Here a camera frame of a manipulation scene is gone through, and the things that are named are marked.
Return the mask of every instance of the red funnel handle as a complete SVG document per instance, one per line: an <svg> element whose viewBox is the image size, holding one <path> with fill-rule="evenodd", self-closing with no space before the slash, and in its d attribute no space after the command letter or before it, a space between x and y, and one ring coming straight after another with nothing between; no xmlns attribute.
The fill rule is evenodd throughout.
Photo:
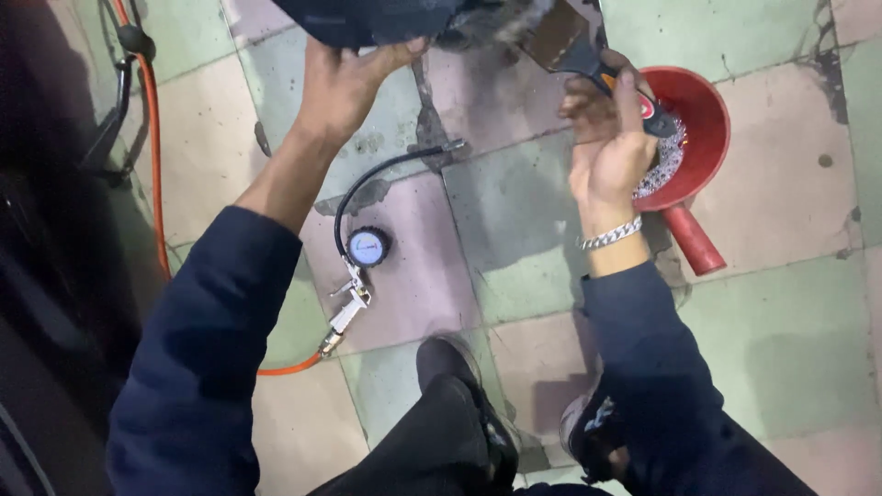
<svg viewBox="0 0 882 496"><path fill-rule="evenodd" d="M683 203L661 211L670 233L683 250L686 261L695 275L705 275L726 268L726 260L722 259L711 239L699 226L692 212Z"/></svg>

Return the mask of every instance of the navy blue sleeve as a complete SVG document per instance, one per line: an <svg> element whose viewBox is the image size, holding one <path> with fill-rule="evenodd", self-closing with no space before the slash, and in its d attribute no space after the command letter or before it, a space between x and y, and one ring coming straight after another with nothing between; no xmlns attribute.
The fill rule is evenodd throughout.
<svg viewBox="0 0 882 496"><path fill-rule="evenodd" d="M254 493L251 396L300 250L290 230L239 207L196 242L110 414L117 494Z"/></svg>
<svg viewBox="0 0 882 496"><path fill-rule="evenodd" d="M645 494L813 494L722 410L707 363L652 262L584 279L602 384Z"/></svg>

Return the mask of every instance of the black tool handle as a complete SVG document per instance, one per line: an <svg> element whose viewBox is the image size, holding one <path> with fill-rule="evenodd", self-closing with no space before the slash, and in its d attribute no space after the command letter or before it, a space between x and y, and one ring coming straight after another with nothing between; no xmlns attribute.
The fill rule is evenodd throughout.
<svg viewBox="0 0 882 496"><path fill-rule="evenodd" d="M618 70L600 62L598 69L588 76L606 95L612 96L616 87ZM643 110L643 130L657 138L669 138L676 133L674 117L649 95L639 91Z"/></svg>

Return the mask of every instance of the tiled floor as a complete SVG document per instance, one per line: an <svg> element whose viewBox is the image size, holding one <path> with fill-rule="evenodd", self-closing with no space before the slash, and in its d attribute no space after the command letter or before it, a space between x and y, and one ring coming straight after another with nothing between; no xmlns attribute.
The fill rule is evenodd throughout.
<svg viewBox="0 0 882 496"><path fill-rule="evenodd" d="M255 123L276 147L293 121L306 38L269 0L136 4L159 54L165 225L176 270L265 164ZM703 74L731 115L728 158L691 206L729 268L697 278L677 269L676 249L665 253L682 272L670 274L682 286L680 314L727 411L819 493L882 493L882 1L603 7L611 47L637 66ZM82 59L75 69L88 73L86 113L103 116L121 56L106 13L93 0L56 0L50 10ZM27 15L41 33L44 19ZM375 303L337 357L258 378L253 439L264 496L307 492L375 447L419 396L418 342L440 332L469 343L490 399L521 431L519 484L579 482L557 444L557 422L596 380L597 363L590 323L572 313L585 268L572 243L571 136L556 116L563 78L508 48L464 56L433 49L415 69L386 81L334 161L264 367L306 358L342 304L327 296L346 279L332 246L334 198L413 145L446 135L470 148L440 171L421 162L394 168L346 219L345 229L391 232L392 251L370 270ZM52 73L37 72L51 86ZM59 108L82 114L66 96L57 95ZM421 114L442 129L417 129ZM142 122L136 97L116 162L137 151ZM132 188L109 195L132 272L155 282L149 151L136 159ZM144 313L157 289L136 288Z"/></svg>

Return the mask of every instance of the sneaker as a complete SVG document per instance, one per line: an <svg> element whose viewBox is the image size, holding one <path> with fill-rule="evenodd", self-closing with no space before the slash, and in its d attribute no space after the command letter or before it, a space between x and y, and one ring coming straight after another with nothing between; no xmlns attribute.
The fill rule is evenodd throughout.
<svg viewBox="0 0 882 496"><path fill-rule="evenodd" d="M616 405L599 389L573 400L560 419L561 445L582 466L589 485L613 478L609 454L624 446Z"/></svg>
<svg viewBox="0 0 882 496"><path fill-rule="evenodd" d="M481 426L490 444L494 481L510 485L518 469L520 436L507 418L493 409L481 388L481 370L468 346L451 335L434 335L422 342L416 351L416 377L424 392L438 375L452 375L472 391L475 405L481 411Z"/></svg>

